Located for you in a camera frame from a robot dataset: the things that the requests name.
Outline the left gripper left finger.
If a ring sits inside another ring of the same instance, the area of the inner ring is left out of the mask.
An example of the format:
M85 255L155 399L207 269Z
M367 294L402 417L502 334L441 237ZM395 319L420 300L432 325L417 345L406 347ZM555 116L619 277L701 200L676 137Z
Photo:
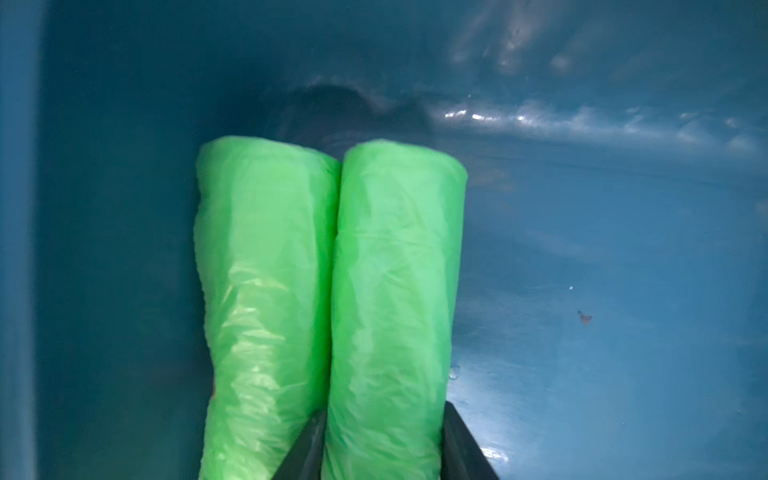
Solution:
M273 480L319 480L324 456L327 411L317 410L302 428Z

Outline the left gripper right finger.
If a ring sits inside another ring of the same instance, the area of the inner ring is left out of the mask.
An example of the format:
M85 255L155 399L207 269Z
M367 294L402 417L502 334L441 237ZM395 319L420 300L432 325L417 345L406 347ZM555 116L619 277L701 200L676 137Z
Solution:
M499 480L455 406L445 403L442 426L442 480Z

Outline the light green bag roll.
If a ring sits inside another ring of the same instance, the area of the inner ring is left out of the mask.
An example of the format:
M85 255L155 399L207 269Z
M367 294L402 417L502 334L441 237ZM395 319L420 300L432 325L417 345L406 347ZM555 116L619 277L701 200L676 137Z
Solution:
M343 161L325 479L436 479L468 174L374 140Z

